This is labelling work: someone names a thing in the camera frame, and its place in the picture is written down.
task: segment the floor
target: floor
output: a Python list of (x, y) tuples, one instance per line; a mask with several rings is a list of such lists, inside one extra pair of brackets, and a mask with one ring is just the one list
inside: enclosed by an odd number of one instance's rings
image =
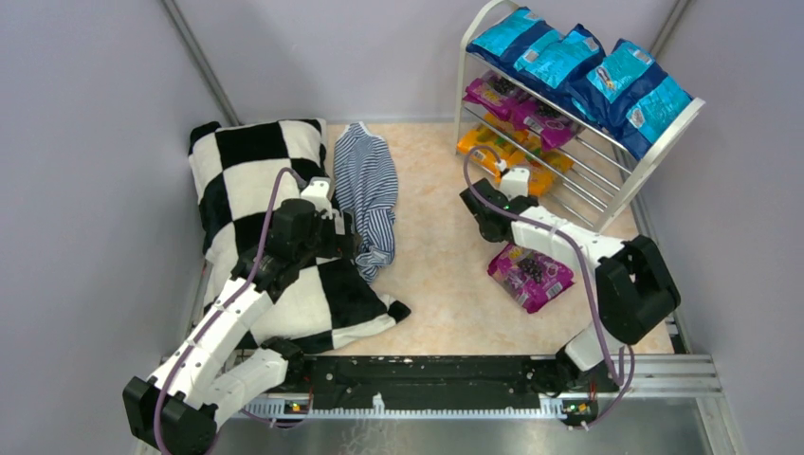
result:
[[(389, 144), (399, 175), (396, 206), (396, 259), (380, 271), (373, 288), (407, 304), (412, 314), (391, 330), (352, 343), (335, 355), (535, 355), (554, 354), (590, 320), (581, 283), (528, 315), (486, 274), (502, 244), (484, 241), (477, 223), (458, 197), (466, 187), (461, 160), (454, 153), (451, 123), (368, 124)], [(329, 125), (329, 149), (344, 125)], [(620, 180), (602, 158), (578, 145), (571, 152), (590, 159), (612, 180)], [(329, 169), (332, 154), (329, 154)], [(471, 170), (473, 180), (485, 176)], [(570, 193), (557, 194), (572, 199)], [(549, 200), (542, 204), (559, 216), (572, 215)], [(587, 211), (580, 209), (586, 216)], [(637, 234), (629, 209), (605, 231)], [(660, 324), (635, 347), (638, 354), (672, 354), (667, 328)]]

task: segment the white shelf rack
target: white shelf rack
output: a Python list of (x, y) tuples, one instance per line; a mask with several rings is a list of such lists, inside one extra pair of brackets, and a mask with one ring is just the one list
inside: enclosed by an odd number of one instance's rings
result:
[[(471, 117), (477, 119), (480, 123), (497, 133), (500, 137), (503, 137), (508, 142), (512, 143), (515, 147), (522, 150), (532, 159), (540, 163), (542, 166), (553, 170), (558, 175), (558, 178), (563, 184), (563, 187), (577, 196), (577, 200), (580, 201), (582, 204), (585, 204), (592, 208), (592, 210), (584, 210), (579, 207), (574, 207), (574, 204), (570, 203), (566, 199), (561, 198), (559, 195), (556, 194), (555, 191), (550, 191), (546, 195), (548, 198), (552, 199), (554, 202), (558, 203), (559, 205), (563, 206), (567, 211), (571, 212), (573, 215), (578, 217), (580, 221), (589, 225), (589, 227), (596, 231), (600, 232), (605, 229), (622, 211), (623, 209), (630, 203), (631, 199), (639, 192), (645, 182), (648, 180), (648, 177), (656, 170), (662, 160), (665, 159), (667, 156), (667, 152), (675, 145), (676, 141), (681, 137), (684, 133), (686, 128), (692, 122), (692, 120), (698, 116), (699, 111), (704, 106), (704, 101), (695, 98), (692, 102), (682, 111), (681, 115), (677, 117), (669, 127), (659, 136), (659, 139), (656, 141), (655, 144), (648, 150), (648, 153), (639, 161), (636, 159), (628, 160), (628, 163), (620, 163), (615, 159), (614, 150), (620, 149), (626, 156), (630, 156), (630, 153), (626, 150), (625, 146), (619, 143), (616, 139), (610, 136), (605, 131), (602, 131), (598, 128), (593, 127), (589, 123), (585, 122), (584, 120), (577, 118), (576, 116), (566, 112), (564, 109), (557, 106), (555, 103), (549, 101), (539, 93), (531, 90), (530, 88), (526, 87), (521, 82), (511, 78), (507, 74), (505, 74), (502, 70), (498, 67), (494, 66), (493, 64), (488, 63), (483, 58), (466, 52), (466, 46), (478, 36), (483, 30), (478, 30), (481, 22), (486, 18), (488, 13), (496, 8), (497, 6), (504, 5), (511, 10), (515, 10), (520, 6), (510, 0), (491, 0), (485, 6), (483, 6), (478, 14), (475, 16), (472, 23), (469, 25), (469, 28), (464, 33), (464, 38), (461, 40), (461, 53), (458, 59), (458, 81), (456, 84), (456, 101), (455, 101), (455, 125), (454, 125), (454, 134), (453, 134), (453, 143), (457, 144), (458, 140), (461, 138), (461, 122), (465, 118), (466, 114), (469, 114)], [(464, 102), (464, 93), (466, 89), (466, 82), (465, 82), (465, 73), (466, 73), (466, 56), (469, 56), (475, 59), (477, 62), (480, 62), (485, 68), (491, 69), (495, 71), (500, 76), (508, 79), (512, 83), (514, 83), (517, 87), (521, 88), (525, 92), (529, 93), (534, 98), (541, 100), (545, 104), (553, 107), (561, 114), (570, 118), (574, 121), (578, 127), (578, 134), (582, 133), (583, 131), (588, 131), (594, 135), (602, 137), (608, 144), (610, 145), (610, 151), (600, 150), (598, 147), (593, 145), (590, 141), (584, 139), (581, 136), (576, 136), (574, 141), (581, 146), (591, 150), (596, 155), (603, 158), (607, 166), (615, 167), (619, 173), (623, 176), (622, 183), (618, 183), (611, 178), (607, 178), (605, 174), (607, 173), (605, 170), (596, 169), (595, 164), (589, 162), (589, 160), (584, 161), (581, 156), (577, 154), (573, 154), (572, 152), (568, 151), (566, 147), (561, 147), (558, 151), (571, 160), (575, 162), (573, 168), (565, 173), (559, 173), (555, 169), (553, 169), (550, 165), (544, 162), (538, 156), (531, 154), (527, 149), (522, 147), (513, 137), (510, 135), (500, 131), (498, 128), (491, 125), (489, 122), (483, 119), (483, 114), (478, 114), (478, 109), (483, 109), (480, 106), (473, 106), (469, 107), (468, 103)], [(581, 212), (593, 212), (596, 213), (597, 216), (594, 216), (593, 219), (590, 219), (587, 216), (582, 215)]]

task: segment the striped shirt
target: striped shirt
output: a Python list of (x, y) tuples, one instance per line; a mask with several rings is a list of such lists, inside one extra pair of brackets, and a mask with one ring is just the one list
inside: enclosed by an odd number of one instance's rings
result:
[(388, 144), (363, 122), (347, 126), (335, 143), (335, 195), (342, 210), (355, 215), (362, 242), (355, 263), (373, 282), (380, 267), (393, 261), (393, 206), (399, 194)]

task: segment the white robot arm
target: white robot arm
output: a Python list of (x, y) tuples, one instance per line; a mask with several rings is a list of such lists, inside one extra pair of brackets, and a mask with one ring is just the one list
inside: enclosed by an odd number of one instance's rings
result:
[[(499, 190), (483, 179), (463, 191), (461, 198), (486, 240), (542, 252), (577, 275), (593, 271), (595, 311), (610, 351), (637, 343), (678, 307), (678, 289), (651, 239), (605, 236), (557, 217), (527, 197), (528, 179), (527, 169), (513, 168), (503, 174)], [(557, 359), (576, 378), (603, 362), (601, 344), (591, 323), (558, 352)]]
[[(301, 373), (302, 352), (285, 340), (263, 343), (247, 361), (218, 375), (251, 325), (315, 257), (351, 257), (352, 217), (332, 208), (330, 181), (314, 178), (301, 198), (285, 200), (274, 213), (265, 255), (254, 267), (256, 247), (232, 270), (218, 300), (167, 361), (148, 378), (134, 377), (123, 391), (132, 433), (157, 447), (156, 432), (173, 455), (204, 453), (217, 429), (260, 393)], [(160, 425), (157, 399), (165, 396)]]

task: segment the checkered blanket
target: checkered blanket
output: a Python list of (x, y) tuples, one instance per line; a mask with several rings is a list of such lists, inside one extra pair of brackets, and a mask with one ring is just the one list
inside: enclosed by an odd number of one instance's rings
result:
[[(205, 231), (203, 251), (213, 264), (204, 302), (215, 300), (239, 255), (259, 242), (280, 169), (290, 167), (305, 180), (326, 176), (325, 129), (323, 120), (308, 119), (237, 128), (214, 122), (192, 131), (189, 160)], [(294, 179), (286, 176), (276, 208), (299, 195)], [(335, 199), (333, 207), (338, 209)], [(285, 337), (306, 353), (317, 354), (383, 332), (410, 312), (392, 297), (378, 296), (351, 262), (316, 259), (258, 319), (239, 347)]]

